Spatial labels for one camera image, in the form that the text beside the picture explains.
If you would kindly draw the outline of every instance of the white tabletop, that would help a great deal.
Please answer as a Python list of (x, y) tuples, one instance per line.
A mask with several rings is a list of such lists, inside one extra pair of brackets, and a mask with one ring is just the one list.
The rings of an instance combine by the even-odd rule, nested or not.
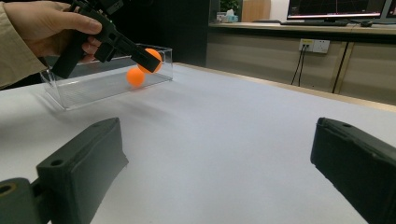
[(35, 180), (50, 153), (119, 117), (130, 163), (92, 224), (366, 223), (310, 163), (316, 122), (339, 119), (396, 146), (395, 112), (174, 69), (173, 81), (69, 111), (42, 85), (0, 91), (0, 180)]

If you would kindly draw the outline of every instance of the sleeve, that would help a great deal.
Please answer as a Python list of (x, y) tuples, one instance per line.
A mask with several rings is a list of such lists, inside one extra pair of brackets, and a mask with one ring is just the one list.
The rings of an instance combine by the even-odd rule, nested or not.
[(45, 70), (9, 21), (0, 2), (0, 89)]

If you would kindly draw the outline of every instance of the hand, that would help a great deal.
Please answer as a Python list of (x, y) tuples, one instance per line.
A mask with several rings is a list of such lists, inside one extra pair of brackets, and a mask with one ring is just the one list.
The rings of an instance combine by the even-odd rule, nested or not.
[[(70, 5), (51, 1), (4, 3), (12, 25), (37, 57), (60, 55), (69, 43), (73, 30), (88, 35), (99, 34), (102, 24), (92, 18), (68, 12)], [(89, 36), (81, 47), (87, 53), (83, 63), (94, 59), (100, 42)]]

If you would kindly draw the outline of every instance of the black cable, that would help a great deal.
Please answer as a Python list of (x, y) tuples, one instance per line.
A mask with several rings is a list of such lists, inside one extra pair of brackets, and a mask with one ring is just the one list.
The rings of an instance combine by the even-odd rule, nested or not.
[(296, 78), (298, 67), (300, 66), (300, 60), (301, 60), (301, 57), (303, 56), (303, 51), (304, 51), (305, 47), (306, 47), (306, 45), (303, 45), (303, 47), (301, 48), (300, 57), (299, 57), (298, 63), (297, 63), (297, 68), (296, 68), (296, 71), (294, 72), (293, 80), (291, 81), (290, 85), (293, 85), (294, 79)]
[(307, 50), (307, 49), (308, 49), (308, 46), (306, 46), (306, 48), (304, 48), (304, 50), (303, 50), (303, 59), (302, 59), (302, 61), (301, 61), (300, 75), (299, 75), (299, 77), (298, 77), (298, 86), (300, 86), (301, 73), (303, 72), (303, 66), (304, 66), (304, 56), (305, 56), (305, 53), (306, 53), (306, 50)]

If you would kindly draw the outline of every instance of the ping pong ball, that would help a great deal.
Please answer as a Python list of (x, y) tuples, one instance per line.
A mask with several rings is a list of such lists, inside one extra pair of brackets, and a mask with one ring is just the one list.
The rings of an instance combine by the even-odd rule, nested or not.
[(145, 73), (143, 73), (139, 68), (134, 67), (129, 69), (126, 73), (126, 80), (134, 87), (139, 87), (145, 81)]
[[(163, 61), (163, 59), (162, 59), (162, 57), (161, 57), (161, 54), (160, 54), (157, 50), (155, 50), (155, 49), (146, 49), (146, 51), (147, 51), (148, 53), (150, 53), (152, 56), (156, 57), (158, 60), (160, 60), (160, 62)], [(143, 67), (142, 65), (140, 65), (140, 64), (138, 64), (137, 66), (138, 66), (138, 67), (140, 68), (140, 70), (142, 70), (144, 73), (151, 74), (151, 73), (156, 73), (156, 72), (158, 72), (158, 70), (160, 70), (160, 68), (161, 68), (161, 63), (158, 64), (158, 66), (155, 68), (154, 72), (150, 72), (149, 70), (147, 70), (146, 68), (144, 68), (144, 67)]]

